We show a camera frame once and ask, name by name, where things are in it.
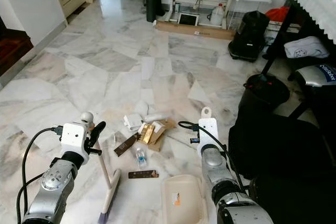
broom handle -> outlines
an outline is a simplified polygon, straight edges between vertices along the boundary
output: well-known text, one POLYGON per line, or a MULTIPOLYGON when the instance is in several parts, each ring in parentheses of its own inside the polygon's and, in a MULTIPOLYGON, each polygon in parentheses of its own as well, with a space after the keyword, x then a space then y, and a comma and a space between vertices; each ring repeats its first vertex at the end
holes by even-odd
MULTIPOLYGON (((96 145, 95 148, 100 150, 100 145, 99 145, 98 141, 96 141, 95 145, 96 145)), ((106 165, 105 165, 105 162, 104 162, 104 159, 103 159, 102 155, 99 156, 99 162, 100 162, 100 165, 101 165, 101 169, 103 170, 104 178, 105 178, 105 181, 107 183, 107 186, 108 186, 109 189, 111 189, 112 185, 111 185, 110 177, 109 177, 109 174, 107 172, 106 165)))

black vacuum cleaner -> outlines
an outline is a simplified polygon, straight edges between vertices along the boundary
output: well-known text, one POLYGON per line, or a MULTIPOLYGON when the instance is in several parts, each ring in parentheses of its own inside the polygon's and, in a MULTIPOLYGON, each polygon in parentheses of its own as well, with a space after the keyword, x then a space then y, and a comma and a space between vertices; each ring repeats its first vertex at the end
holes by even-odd
POLYGON ((233 59, 256 61, 265 45, 264 33, 269 18, 255 10, 243 16, 233 41, 228 46, 233 59))

black cable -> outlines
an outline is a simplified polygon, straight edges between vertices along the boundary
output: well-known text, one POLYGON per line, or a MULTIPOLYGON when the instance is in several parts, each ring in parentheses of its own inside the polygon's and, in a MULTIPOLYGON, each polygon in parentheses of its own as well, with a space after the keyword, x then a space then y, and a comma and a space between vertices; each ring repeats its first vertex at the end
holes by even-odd
POLYGON ((33 138, 32 140, 29 142, 27 148, 26 148, 26 152, 25 155, 23 156, 23 160, 22 160, 22 186, 23 186, 23 195, 24 195, 24 214, 27 212, 28 210, 28 196, 27 196, 27 187, 26 185, 26 160, 27 160, 27 155, 28 152, 33 144, 33 142, 35 141, 35 139, 43 132, 46 131, 53 131, 55 128, 46 128, 44 130, 39 131, 33 138))
POLYGON ((221 142, 215 138, 209 131, 207 131, 206 129, 204 129, 203 127, 200 127, 198 124, 196 123, 192 123, 192 122, 188 122, 188 121, 180 121, 178 122, 178 125, 182 128, 185 128, 185 129, 190 129, 190 130, 193 130, 193 131, 196 131, 196 130, 201 130, 203 131, 204 133, 206 133, 209 137, 211 137, 222 149, 223 151, 225 152, 225 155, 227 155, 227 157, 229 158, 229 161, 230 161, 230 166, 232 167, 232 169, 235 171, 235 174, 236 174, 236 177, 237 177, 237 180, 238 180, 238 183, 239 183, 239 187, 242 191, 245 191, 244 190, 244 185, 243 185, 243 182, 241 181, 241 178, 240 178, 240 175, 237 171, 237 168, 233 162, 233 160, 231 159, 230 155, 229 155, 229 152, 227 151, 226 149, 226 145, 223 145, 221 144, 221 142))
POLYGON ((27 186, 34 182, 35 180, 41 178, 43 175, 43 173, 41 173, 40 175, 32 178, 31 180, 29 180, 26 185, 22 186, 19 193, 17 194, 17 198, 16 198, 16 216, 17 216, 17 223, 18 224, 21 224, 21 210, 20 210, 20 199, 21 199, 21 194, 23 192, 23 190, 26 190, 27 189, 27 186))

red bag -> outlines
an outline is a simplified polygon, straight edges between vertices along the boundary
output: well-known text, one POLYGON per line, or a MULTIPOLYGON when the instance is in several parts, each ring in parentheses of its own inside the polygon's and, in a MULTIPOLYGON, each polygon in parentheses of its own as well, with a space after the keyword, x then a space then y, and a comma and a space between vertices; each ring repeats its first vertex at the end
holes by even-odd
POLYGON ((289 7, 280 7, 271 9, 266 13, 266 16, 269 17, 272 21, 278 21, 283 22, 286 18, 286 15, 288 13, 289 7))

blue label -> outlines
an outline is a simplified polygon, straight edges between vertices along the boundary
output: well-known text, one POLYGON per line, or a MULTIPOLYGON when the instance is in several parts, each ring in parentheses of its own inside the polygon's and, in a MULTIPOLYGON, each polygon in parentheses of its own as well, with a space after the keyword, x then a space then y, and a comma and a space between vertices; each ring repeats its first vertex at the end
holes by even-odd
POLYGON ((324 73, 327 82, 336 81, 336 70, 326 65, 316 65, 324 73))

